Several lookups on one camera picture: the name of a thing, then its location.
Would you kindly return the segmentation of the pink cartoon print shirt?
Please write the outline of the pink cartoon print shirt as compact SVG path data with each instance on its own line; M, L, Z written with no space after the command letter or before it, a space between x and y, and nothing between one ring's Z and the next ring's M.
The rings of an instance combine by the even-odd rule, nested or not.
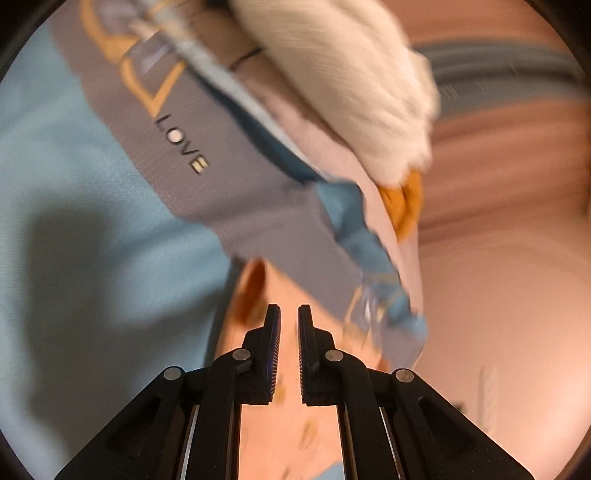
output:
M386 371L389 363L372 337L353 324L351 313L346 313L345 321L335 318L263 258L252 258L238 266L215 355L242 345L245 333L263 324L270 304L279 305L281 314L276 392L269 406L242 408L238 477L342 479L345 474L337 410L331 406L308 407L301 402L297 308L311 305L315 326L330 331L335 345L370 368Z

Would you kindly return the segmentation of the pink curtain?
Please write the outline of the pink curtain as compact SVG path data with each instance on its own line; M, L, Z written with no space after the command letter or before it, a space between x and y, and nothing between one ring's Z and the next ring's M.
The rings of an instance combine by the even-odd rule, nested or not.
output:
M450 41L548 46L581 60L529 1L393 1L417 48ZM442 119L425 178L422 244L583 212L590 189L590 98L518 102Z

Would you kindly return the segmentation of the blue grey bed cover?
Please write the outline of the blue grey bed cover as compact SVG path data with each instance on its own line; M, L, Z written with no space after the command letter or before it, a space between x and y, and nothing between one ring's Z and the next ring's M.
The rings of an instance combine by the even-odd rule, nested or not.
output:
M163 370L211 366L252 258L417 361L415 246L228 11L3 2L4 476L57 479Z

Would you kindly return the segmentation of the grey blue curtain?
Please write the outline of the grey blue curtain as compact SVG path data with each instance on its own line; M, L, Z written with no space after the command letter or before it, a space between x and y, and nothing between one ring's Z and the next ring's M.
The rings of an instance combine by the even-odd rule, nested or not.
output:
M442 119L518 102L588 100L586 75L570 52L511 41L450 41L416 50L430 62Z

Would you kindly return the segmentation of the white plush goose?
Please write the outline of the white plush goose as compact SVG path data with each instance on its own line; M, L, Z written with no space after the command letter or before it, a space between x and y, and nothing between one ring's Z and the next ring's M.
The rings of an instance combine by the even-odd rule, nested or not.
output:
M381 1L232 1L230 11L351 148L399 239L418 224L439 92Z

